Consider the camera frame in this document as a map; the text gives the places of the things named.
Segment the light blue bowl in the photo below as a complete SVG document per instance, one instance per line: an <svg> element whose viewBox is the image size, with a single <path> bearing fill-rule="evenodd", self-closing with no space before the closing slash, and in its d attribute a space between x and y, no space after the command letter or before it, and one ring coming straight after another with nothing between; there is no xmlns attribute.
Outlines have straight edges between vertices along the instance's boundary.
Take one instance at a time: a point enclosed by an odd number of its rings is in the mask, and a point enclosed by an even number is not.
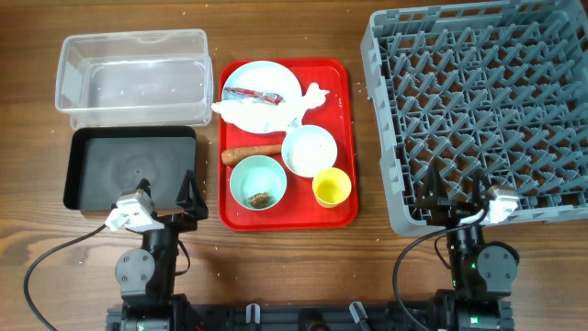
<svg viewBox="0 0 588 331"><path fill-rule="evenodd" d="M303 125L286 135L281 156L286 167L299 177L314 178L335 164L336 141L326 129Z"/></svg>

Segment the brown food scrap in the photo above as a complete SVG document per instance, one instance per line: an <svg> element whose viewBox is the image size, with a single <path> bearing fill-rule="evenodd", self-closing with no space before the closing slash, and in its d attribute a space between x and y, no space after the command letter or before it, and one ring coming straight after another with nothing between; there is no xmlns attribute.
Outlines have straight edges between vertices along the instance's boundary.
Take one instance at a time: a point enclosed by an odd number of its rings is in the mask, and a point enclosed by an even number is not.
<svg viewBox="0 0 588 331"><path fill-rule="evenodd" d="M248 203L255 209L263 209L270 202L270 195L268 192L256 193L248 199Z"/></svg>

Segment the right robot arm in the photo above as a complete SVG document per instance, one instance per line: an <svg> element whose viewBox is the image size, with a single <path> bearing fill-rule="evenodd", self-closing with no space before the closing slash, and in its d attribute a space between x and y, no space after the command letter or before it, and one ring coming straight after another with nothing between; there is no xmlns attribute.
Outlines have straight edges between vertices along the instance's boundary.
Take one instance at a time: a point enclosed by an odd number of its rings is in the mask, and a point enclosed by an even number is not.
<svg viewBox="0 0 588 331"><path fill-rule="evenodd" d="M505 298L512 293L520 257L503 242L487 242L483 226L506 220L518 205L513 189L493 185L480 170L474 172L470 200L452 200L439 171L429 166L417 207L431 212L431 225L445 229L453 288L435 293L427 309L427 329L515 328Z"/></svg>

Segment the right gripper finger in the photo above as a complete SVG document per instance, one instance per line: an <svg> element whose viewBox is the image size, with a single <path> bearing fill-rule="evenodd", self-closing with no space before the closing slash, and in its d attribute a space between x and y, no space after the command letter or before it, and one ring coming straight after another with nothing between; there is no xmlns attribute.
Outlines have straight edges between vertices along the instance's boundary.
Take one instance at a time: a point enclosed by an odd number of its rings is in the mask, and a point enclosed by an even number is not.
<svg viewBox="0 0 588 331"><path fill-rule="evenodd" d="M473 185L471 191L471 202L474 205L483 205L486 201L487 189L491 185L490 180L486 177L481 169L477 169L473 175Z"/></svg>
<svg viewBox="0 0 588 331"><path fill-rule="evenodd" d="M421 196L416 200L419 209L435 210L449 206L443 180L435 165L427 168Z"/></svg>

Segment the white tissue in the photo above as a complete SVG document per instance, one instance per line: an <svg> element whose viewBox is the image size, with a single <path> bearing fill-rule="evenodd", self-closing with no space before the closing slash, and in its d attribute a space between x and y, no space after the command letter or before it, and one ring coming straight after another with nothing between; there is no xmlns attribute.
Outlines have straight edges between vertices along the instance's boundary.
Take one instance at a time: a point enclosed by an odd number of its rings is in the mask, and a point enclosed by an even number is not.
<svg viewBox="0 0 588 331"><path fill-rule="evenodd" d="M255 99L227 93L230 98L212 104L211 109L227 123L243 131L266 134L276 131L291 132L288 125L296 118L304 118L306 112L326 102L328 90L311 83L301 97L290 97L278 105L269 105Z"/></svg>

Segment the orange carrot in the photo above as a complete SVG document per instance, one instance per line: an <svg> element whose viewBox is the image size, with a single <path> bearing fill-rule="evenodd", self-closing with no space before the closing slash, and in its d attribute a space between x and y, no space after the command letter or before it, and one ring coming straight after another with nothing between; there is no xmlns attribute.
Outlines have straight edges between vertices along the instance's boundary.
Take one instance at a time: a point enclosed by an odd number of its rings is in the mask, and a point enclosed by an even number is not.
<svg viewBox="0 0 588 331"><path fill-rule="evenodd" d="M236 147L224 150L220 154L220 159L225 166L236 166L247 157L257 155L271 156L280 154L281 148L281 144Z"/></svg>

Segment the white plastic spoon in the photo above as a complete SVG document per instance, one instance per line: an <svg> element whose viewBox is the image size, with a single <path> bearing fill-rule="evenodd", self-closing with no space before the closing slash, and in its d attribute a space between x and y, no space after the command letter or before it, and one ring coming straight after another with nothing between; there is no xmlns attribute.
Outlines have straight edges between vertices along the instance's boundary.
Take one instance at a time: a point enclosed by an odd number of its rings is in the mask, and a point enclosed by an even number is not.
<svg viewBox="0 0 588 331"><path fill-rule="evenodd" d="M294 119L289 125L288 125L288 129L289 130L295 130L298 127L300 127L302 125L302 121L301 118L296 118Z"/></svg>

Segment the red snack wrapper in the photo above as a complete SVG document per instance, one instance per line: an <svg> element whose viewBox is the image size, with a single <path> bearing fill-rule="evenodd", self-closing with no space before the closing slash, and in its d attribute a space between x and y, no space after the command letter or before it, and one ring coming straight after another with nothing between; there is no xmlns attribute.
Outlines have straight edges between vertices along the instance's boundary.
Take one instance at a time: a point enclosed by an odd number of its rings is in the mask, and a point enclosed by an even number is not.
<svg viewBox="0 0 588 331"><path fill-rule="evenodd" d="M274 106L278 105L279 103L281 103L284 100L284 98L277 93L260 92L260 91L255 91L252 89L241 88L241 87L225 87L224 91L229 94L234 94L236 96L240 96L240 97L244 97L244 98L255 99L259 102L264 102L266 104L274 105Z"/></svg>

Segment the white rice pile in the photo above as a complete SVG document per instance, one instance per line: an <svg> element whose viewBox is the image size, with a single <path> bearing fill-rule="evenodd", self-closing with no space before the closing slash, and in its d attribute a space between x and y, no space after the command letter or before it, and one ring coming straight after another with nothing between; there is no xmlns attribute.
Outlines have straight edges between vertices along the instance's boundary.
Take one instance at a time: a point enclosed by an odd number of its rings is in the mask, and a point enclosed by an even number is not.
<svg viewBox="0 0 588 331"><path fill-rule="evenodd" d="M288 152L290 168L303 177L314 177L332 163L332 145L321 135L301 136Z"/></svg>

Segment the yellow plastic cup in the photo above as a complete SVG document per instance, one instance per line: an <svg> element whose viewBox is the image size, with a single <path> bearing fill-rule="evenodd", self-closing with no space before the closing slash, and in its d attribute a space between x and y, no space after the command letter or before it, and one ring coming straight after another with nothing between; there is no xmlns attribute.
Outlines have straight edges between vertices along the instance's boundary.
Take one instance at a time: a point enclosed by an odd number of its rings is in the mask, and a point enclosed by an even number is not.
<svg viewBox="0 0 588 331"><path fill-rule="evenodd" d="M352 187L349 175L335 167L324 169L312 181L315 199L327 209L343 203L350 196Z"/></svg>

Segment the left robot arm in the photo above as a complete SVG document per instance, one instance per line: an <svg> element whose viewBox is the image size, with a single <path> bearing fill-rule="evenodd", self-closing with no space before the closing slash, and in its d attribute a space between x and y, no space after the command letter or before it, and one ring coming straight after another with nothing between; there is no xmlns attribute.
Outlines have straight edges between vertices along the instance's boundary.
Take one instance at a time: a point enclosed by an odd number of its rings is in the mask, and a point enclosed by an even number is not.
<svg viewBox="0 0 588 331"><path fill-rule="evenodd" d="M186 248L179 235L198 229L209 210L198 191L195 174L186 171L175 204L179 213L159 216L148 179L121 194L105 225L112 231L124 228L142 236L141 247L125 252L115 266L123 301L120 312L107 314L107 331L203 330L204 322L186 295L175 294L175 278L184 271L176 260Z"/></svg>

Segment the light blue plate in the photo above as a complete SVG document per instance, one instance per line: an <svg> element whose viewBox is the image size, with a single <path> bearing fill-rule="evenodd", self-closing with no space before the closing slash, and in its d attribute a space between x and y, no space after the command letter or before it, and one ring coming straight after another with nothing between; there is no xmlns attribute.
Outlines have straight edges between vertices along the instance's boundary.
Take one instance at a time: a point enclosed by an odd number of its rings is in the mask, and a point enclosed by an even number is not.
<svg viewBox="0 0 588 331"><path fill-rule="evenodd" d="M261 92L273 92L283 98L301 97L298 78L284 65L270 61L246 63L229 75L221 87L221 98L229 99L225 87L241 87Z"/></svg>

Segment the mint green bowl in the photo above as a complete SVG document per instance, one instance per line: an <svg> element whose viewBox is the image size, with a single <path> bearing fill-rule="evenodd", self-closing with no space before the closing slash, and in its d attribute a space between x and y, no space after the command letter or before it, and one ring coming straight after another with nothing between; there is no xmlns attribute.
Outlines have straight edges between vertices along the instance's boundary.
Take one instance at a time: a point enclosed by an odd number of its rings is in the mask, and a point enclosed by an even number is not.
<svg viewBox="0 0 588 331"><path fill-rule="evenodd" d="M284 197L288 186L283 166L269 156L251 156L243 159L232 170L229 187L234 200L250 211L265 211L278 204ZM269 204L263 209L255 209L248 199L256 193L268 192Z"/></svg>

